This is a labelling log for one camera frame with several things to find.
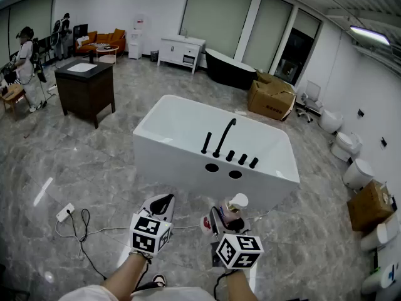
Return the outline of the long ceiling lamp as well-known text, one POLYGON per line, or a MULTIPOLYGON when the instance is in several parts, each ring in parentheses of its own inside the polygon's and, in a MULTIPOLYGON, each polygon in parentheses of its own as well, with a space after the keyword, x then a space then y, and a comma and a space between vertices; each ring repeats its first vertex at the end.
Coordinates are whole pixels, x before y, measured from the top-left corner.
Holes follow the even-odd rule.
POLYGON ((374 40, 374 41, 381 43, 383 45, 386 45, 386 46, 390 45, 388 38, 382 33, 378 33, 376 31, 372 31, 372 30, 369 30, 366 28, 361 28, 358 26, 350 26, 350 30, 352 32, 354 32, 355 34, 359 34, 360 36, 363 36, 364 38, 374 40))

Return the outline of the orange sofa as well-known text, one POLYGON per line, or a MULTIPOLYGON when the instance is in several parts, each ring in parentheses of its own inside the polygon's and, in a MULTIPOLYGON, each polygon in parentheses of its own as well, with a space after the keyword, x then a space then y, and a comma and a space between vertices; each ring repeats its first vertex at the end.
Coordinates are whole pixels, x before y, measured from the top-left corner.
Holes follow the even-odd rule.
POLYGON ((117 54, 125 52, 126 37, 125 31, 115 29, 112 33, 98 33, 97 31, 89 32, 86 36, 78 38, 75 42, 75 53, 87 54, 90 51, 96 52, 101 46, 117 46, 117 54))

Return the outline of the white rectangular bathtub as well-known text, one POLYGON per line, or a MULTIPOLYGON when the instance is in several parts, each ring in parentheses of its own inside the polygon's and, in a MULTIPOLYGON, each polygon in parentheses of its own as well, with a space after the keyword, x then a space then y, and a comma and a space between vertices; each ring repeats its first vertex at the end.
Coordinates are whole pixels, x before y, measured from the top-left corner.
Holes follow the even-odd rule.
POLYGON ((216 200, 237 193, 249 207, 272 209, 299 188, 300 179, 288 135, 275 127, 210 105, 175 95, 164 95, 133 131, 137 171, 151 182, 216 200), (222 134, 237 119, 213 157, 222 134), (207 153, 201 150, 212 133, 207 153), (229 151, 235 152, 231 162, 229 151), (243 154, 243 166, 238 160, 243 154), (249 164, 257 157, 256 167, 249 164))

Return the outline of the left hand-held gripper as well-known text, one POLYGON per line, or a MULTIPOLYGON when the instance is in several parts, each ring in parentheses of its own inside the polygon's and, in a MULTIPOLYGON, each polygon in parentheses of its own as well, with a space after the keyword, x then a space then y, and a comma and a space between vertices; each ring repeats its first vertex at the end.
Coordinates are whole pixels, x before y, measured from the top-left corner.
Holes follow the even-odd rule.
POLYGON ((175 208, 173 194, 159 194, 148 198, 130 223, 130 248, 156 256, 169 242, 175 208))

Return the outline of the white sink basin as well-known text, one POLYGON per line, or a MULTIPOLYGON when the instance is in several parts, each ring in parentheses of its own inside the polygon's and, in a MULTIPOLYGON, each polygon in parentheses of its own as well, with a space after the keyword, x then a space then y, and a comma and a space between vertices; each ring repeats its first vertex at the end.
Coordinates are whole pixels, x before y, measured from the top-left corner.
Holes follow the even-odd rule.
POLYGON ((91 69, 94 69, 95 67, 97 67, 96 64, 84 62, 84 63, 77 63, 77 64, 69 67, 67 70, 76 72, 76 73, 83 73, 83 72, 87 72, 91 69))

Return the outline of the pink spray bottle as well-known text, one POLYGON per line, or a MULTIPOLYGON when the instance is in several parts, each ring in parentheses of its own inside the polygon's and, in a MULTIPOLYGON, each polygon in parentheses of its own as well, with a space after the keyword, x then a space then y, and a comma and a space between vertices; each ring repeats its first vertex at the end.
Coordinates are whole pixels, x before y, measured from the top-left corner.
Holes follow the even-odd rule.
MULTIPOLYGON (((219 239, 224 234, 243 235, 248 231, 234 231, 232 222, 238 218, 246 218, 242 211, 248 206, 248 197, 243 193, 237 193, 233 198, 225 198, 221 201, 216 208, 219 210, 221 225, 219 227, 220 234, 217 236, 219 239)), ((211 230, 210 218, 208 212, 200 219, 200 228, 203 234, 207 236, 214 235, 211 230)))

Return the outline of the person's left forearm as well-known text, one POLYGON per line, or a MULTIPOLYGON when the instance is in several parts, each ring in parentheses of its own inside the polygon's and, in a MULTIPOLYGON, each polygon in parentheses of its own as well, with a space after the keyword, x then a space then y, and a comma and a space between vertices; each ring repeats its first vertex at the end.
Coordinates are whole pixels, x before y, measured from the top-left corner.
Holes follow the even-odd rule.
POLYGON ((123 264, 103 283, 118 301, 130 301, 131 294, 136 289, 143 268, 152 262, 152 257, 141 252, 129 254, 123 264))

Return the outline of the grey roller blind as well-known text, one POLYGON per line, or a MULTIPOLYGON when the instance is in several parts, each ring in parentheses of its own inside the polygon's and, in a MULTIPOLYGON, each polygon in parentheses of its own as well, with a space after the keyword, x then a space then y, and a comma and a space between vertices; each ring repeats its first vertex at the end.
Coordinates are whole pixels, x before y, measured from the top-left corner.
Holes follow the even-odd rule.
POLYGON ((187 0, 180 33, 234 57, 252 0, 187 0))
POLYGON ((301 9, 298 9, 293 28, 315 39, 320 23, 321 21, 319 19, 316 19, 301 9))
POLYGON ((242 62, 268 72, 286 28, 292 5, 282 0, 261 0, 242 62))

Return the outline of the white vanity cabinet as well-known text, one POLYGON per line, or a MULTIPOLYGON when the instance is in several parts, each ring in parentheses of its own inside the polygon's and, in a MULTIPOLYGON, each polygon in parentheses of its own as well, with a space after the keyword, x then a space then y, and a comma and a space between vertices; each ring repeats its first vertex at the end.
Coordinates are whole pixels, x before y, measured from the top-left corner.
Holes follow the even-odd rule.
POLYGON ((181 35, 162 37, 160 40, 157 66, 159 66, 161 62, 186 66, 191 68, 192 74, 194 74, 205 44, 205 40, 191 37, 186 38, 181 35))

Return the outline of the person's white shirt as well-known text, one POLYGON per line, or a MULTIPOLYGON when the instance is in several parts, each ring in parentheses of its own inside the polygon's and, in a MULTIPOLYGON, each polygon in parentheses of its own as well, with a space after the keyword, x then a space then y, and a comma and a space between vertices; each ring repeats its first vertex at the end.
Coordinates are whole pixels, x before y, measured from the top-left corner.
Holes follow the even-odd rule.
MULTIPOLYGON (((62 296, 59 301, 119 301, 105 287, 90 285, 62 296)), ((199 287, 151 288, 131 293, 127 301, 216 301, 199 287)))

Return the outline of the person's right forearm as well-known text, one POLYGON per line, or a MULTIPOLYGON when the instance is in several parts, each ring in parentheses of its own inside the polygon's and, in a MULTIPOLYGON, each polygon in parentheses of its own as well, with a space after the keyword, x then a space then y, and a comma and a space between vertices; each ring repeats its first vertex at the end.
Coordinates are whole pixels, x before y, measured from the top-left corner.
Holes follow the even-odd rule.
POLYGON ((233 270, 225 278, 229 301, 258 301, 242 270, 233 270))

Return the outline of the large torn cardboard box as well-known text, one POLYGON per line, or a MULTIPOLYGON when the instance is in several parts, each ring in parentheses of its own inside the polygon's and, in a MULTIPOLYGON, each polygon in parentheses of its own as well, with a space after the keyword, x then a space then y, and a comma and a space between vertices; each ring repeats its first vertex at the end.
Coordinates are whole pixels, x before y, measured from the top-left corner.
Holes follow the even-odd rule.
POLYGON ((292 86, 268 73, 256 71, 247 97, 248 110, 278 121, 285 121, 296 102, 292 86))

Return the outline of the black oval bathtub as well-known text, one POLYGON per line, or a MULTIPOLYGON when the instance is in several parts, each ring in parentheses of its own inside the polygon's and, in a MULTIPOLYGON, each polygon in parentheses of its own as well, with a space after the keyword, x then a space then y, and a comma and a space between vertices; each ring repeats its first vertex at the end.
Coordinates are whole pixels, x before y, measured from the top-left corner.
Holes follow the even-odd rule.
POLYGON ((253 67, 210 48, 206 48, 205 52, 207 74, 215 82, 249 90, 252 82, 257 79, 257 73, 253 67))

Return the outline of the small wooden table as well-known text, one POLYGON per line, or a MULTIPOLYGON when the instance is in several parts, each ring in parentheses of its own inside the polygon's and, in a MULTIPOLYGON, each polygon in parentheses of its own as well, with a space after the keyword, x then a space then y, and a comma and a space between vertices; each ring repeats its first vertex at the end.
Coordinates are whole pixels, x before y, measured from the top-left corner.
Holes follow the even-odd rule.
POLYGON ((14 119, 17 120, 15 104, 18 103, 20 98, 25 99, 28 106, 30 106, 30 102, 26 96, 26 92, 22 85, 20 84, 12 84, 10 86, 4 87, 0 92, 0 98, 3 101, 4 109, 6 109, 6 104, 11 107, 14 119))

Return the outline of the dark wooden vanity cabinet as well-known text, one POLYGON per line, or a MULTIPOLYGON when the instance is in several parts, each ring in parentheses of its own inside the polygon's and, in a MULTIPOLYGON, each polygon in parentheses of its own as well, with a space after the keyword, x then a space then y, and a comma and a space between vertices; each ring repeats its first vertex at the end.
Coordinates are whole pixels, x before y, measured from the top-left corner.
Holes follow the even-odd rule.
POLYGON ((115 111, 113 65, 95 62, 94 69, 76 73, 67 69, 85 60, 75 60, 55 70, 56 85, 63 113, 69 112, 86 118, 98 128, 97 115, 107 106, 115 111))

